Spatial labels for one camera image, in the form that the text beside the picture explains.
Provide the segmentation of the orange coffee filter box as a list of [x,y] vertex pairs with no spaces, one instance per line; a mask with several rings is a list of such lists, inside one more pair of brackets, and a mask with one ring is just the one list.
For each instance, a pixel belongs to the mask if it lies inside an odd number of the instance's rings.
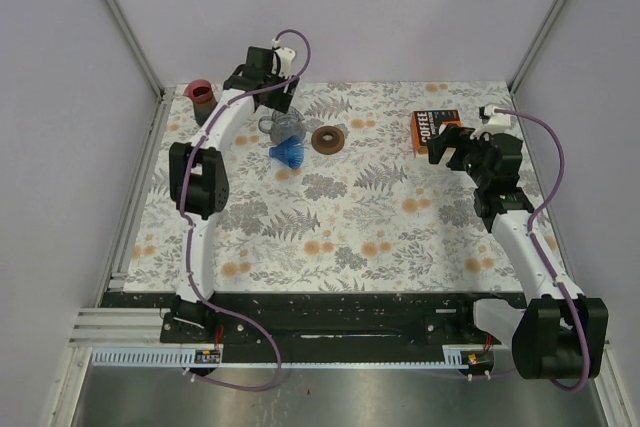
[[414,155],[427,155],[427,141],[437,137],[449,124],[461,126],[459,112],[455,109],[413,111],[410,131]]

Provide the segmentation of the clear glass carafe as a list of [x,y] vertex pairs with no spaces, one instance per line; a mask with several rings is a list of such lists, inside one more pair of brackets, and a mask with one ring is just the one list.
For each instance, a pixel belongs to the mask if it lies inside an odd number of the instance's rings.
[[273,111],[258,121],[258,129],[269,136],[273,144],[280,144],[295,136],[303,141],[306,136],[304,117],[291,107],[287,112]]

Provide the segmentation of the blue cone dripper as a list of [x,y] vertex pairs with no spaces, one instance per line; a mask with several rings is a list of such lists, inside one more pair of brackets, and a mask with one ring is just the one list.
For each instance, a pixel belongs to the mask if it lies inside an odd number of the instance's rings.
[[301,139],[291,136],[269,149],[269,157],[286,165],[292,170],[301,167],[304,161],[304,146]]

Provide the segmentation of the brown wooden ring holder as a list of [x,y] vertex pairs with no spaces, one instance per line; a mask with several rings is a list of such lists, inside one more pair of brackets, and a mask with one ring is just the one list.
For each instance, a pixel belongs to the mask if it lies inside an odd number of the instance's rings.
[[345,144],[345,135],[336,126],[322,126],[311,136],[312,147],[320,154],[333,155],[339,152]]

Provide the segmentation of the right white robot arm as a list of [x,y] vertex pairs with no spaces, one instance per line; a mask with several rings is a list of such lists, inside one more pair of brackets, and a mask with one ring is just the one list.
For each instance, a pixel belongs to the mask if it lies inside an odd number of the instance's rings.
[[502,247],[526,300],[523,309],[498,299],[478,300],[455,318],[469,343],[490,334],[509,347],[524,379],[546,379],[576,391],[600,372],[609,314],[566,274],[533,226],[534,207],[519,187],[522,140],[507,134],[477,135],[450,124],[428,142],[432,164],[447,166],[475,183],[474,209]]

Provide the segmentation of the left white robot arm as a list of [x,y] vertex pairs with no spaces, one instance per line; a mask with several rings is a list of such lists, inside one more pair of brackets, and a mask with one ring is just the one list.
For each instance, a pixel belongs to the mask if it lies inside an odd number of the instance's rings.
[[216,312],[208,306],[215,294],[213,234],[230,196],[223,151],[258,107],[288,110],[299,82],[292,72],[295,57],[277,40],[269,48],[249,47],[197,133],[169,149],[169,192],[183,221],[183,240],[180,281],[163,319],[163,343],[213,339]]

